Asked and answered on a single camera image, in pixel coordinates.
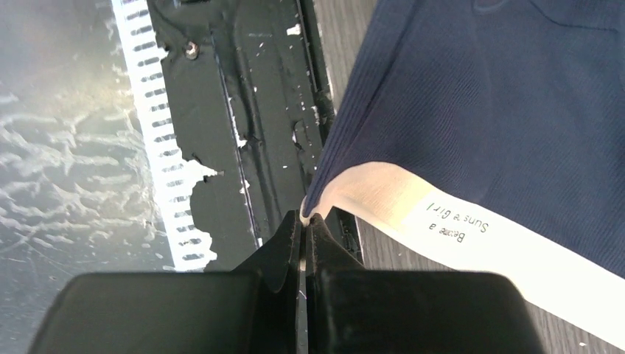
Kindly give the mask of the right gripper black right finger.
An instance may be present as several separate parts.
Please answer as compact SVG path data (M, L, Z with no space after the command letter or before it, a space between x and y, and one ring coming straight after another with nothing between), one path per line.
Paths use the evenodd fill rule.
M320 215L305 229L311 353L542 353L507 278L465 271L368 270Z

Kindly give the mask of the navy underwear cream waistband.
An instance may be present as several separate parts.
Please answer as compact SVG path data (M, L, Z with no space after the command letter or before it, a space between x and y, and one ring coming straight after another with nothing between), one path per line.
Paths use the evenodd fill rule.
M624 3L379 1L301 219L337 207L624 347Z

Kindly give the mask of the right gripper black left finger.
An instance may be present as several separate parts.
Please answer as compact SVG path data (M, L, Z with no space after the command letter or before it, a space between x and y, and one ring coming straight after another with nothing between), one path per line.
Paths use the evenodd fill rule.
M231 271L90 273L57 295L31 353L295 353L301 223Z

